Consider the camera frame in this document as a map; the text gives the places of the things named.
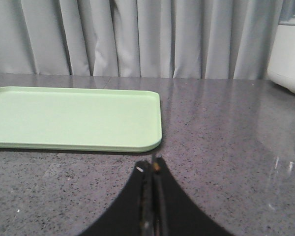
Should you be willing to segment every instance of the gray curtain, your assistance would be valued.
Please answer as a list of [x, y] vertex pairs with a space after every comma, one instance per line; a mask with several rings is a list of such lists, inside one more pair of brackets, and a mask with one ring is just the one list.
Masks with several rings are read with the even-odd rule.
[[0, 73], [258, 79], [282, 0], [0, 0]]

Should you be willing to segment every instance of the granite countertop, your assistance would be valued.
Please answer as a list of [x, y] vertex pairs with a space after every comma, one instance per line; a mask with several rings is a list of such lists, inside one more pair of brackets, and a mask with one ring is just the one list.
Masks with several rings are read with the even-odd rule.
[[0, 149], [0, 235], [77, 235], [157, 153], [231, 233], [295, 236], [295, 95], [271, 81], [0, 74], [2, 86], [155, 91], [163, 139], [133, 154]]

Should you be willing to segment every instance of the light green plastic tray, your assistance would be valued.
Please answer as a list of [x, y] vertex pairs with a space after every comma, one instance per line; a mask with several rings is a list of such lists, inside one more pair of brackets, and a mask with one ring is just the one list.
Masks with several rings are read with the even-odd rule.
[[155, 92], [0, 88], [0, 148], [144, 152], [161, 138]]

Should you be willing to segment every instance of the tray rim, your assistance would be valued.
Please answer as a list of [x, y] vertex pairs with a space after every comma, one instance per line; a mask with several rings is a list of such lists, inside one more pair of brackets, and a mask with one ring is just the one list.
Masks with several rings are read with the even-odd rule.
[[0, 142], [0, 148], [17, 148], [17, 149], [50, 149], [50, 150], [83, 150], [83, 151], [108, 151], [108, 152], [146, 152], [150, 151], [157, 146], [162, 141], [162, 119], [161, 119], [161, 103], [160, 95], [156, 92], [149, 90], [129, 90], [129, 89], [105, 89], [105, 88], [56, 88], [56, 87], [27, 87], [27, 86], [4, 86], [0, 87], [0, 92], [9, 91], [27, 91], [33, 92], [38, 90], [38, 92], [65, 92], [65, 91], [75, 91], [76, 93], [81, 92], [111, 92], [116, 95], [127, 95], [127, 93], [143, 93], [145, 95], [152, 95], [157, 99], [157, 113], [158, 113], [158, 137], [157, 140], [151, 144], [144, 146], [111, 146], [111, 145], [72, 145], [72, 144], [51, 144], [51, 143], [22, 143], [22, 142], [12, 142], [4, 143]]

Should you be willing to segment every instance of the white humidifier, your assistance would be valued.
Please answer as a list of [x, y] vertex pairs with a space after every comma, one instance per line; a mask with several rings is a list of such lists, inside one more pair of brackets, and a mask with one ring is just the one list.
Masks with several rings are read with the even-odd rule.
[[283, 5], [267, 75], [295, 93], [295, 1]]

